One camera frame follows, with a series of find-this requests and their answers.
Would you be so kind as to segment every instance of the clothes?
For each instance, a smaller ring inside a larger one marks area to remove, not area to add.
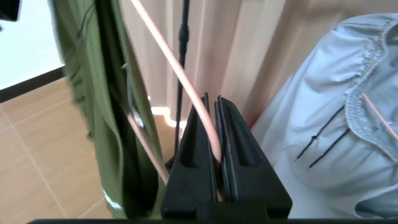
[[[155,154],[160,143],[119,1],[53,0],[60,50],[75,103],[95,144],[105,199],[114,218],[160,218],[164,184],[119,105],[134,106]]]
[[[397,24],[371,14],[337,25],[254,125],[290,218],[398,217],[398,141],[362,97],[398,133]]]

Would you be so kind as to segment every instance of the black baseboard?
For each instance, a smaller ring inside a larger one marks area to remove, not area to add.
[[[63,67],[57,68],[43,75],[39,75],[37,77],[31,78],[30,80],[26,80],[24,82],[0,90],[0,103],[13,99],[29,91],[35,90],[46,84],[52,83],[60,78],[63,78],[62,68]]]

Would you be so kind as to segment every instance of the green cloth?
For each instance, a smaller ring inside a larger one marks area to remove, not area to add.
[[[64,72],[94,141],[101,184],[114,218],[160,218],[165,185],[120,105],[135,110],[155,154],[159,137],[134,51],[115,0],[52,0]],[[127,69],[121,67],[127,63]]]

